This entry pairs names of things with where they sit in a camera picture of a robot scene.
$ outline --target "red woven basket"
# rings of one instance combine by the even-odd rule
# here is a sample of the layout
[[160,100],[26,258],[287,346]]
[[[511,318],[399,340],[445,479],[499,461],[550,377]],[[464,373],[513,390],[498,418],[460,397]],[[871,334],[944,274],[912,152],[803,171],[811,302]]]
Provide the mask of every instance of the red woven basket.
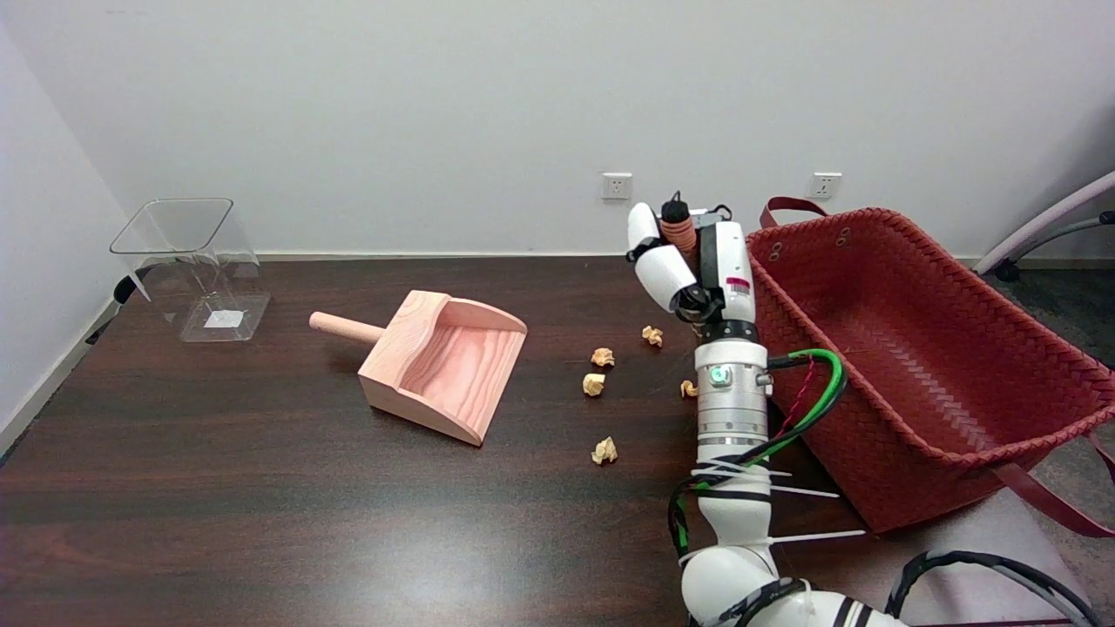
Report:
[[[873,531],[1006,484],[1078,533],[1115,536],[1027,474],[1074,437],[1098,450],[1090,432],[1115,416],[1106,367],[899,213],[824,216],[807,201],[773,199],[764,225],[777,209],[823,218],[748,235],[759,334],[772,355],[818,346],[844,359],[847,390],[805,441]],[[784,407],[805,376],[793,370],[777,375]],[[1115,481],[1115,461],[1099,451]]]

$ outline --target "brown table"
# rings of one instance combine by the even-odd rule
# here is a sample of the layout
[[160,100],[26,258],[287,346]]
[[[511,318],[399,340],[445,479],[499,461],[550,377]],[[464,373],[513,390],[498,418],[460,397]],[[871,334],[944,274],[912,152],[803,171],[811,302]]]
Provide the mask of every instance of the brown table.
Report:
[[[666,499],[696,448],[694,338],[615,258],[271,263],[249,343],[182,344],[142,299],[0,470],[11,625],[681,625]],[[320,309],[385,324],[411,288],[530,328],[474,448],[369,409],[367,349]],[[661,350],[640,338],[666,330]],[[618,364],[600,398],[588,357]],[[619,461],[597,467],[612,436]],[[834,490],[801,446],[793,485]],[[774,536],[861,528],[842,500],[776,494]],[[695,543],[714,537],[690,517]],[[906,539],[775,547],[784,573],[881,602]]]

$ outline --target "red wire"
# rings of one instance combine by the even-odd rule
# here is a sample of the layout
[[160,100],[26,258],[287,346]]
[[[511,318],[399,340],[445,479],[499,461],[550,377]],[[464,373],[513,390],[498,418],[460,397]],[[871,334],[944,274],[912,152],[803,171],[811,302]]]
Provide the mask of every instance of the red wire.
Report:
[[782,428],[777,434],[775,434],[775,437],[786,433],[786,431],[789,430],[789,426],[794,424],[794,412],[797,409],[797,406],[802,404],[802,399],[805,398],[805,390],[808,389],[809,380],[813,379],[813,366],[815,364],[816,361],[813,359],[813,356],[809,355],[809,372],[805,373],[805,380],[802,382],[802,389],[797,390],[797,398],[794,398],[794,404],[791,405],[789,411],[786,412],[786,422],[782,423]]

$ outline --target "orange coil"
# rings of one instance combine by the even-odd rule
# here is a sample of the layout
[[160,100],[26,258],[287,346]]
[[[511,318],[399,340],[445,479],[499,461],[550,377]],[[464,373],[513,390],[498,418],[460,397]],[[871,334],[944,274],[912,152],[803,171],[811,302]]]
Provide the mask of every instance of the orange coil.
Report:
[[662,239],[678,247],[689,266],[697,263],[697,230],[694,229],[692,218],[672,223],[663,221],[658,228],[662,231]]

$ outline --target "wall socket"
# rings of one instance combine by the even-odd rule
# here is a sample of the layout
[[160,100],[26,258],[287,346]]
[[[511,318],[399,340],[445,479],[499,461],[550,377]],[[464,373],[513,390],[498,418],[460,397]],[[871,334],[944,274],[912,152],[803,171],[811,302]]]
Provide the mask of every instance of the wall socket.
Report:
[[809,191],[806,196],[811,199],[828,200],[836,195],[840,189],[840,180],[843,176],[840,172],[814,172],[809,180]]
[[631,200],[630,172],[605,172],[600,176],[603,179],[600,197],[605,201]]

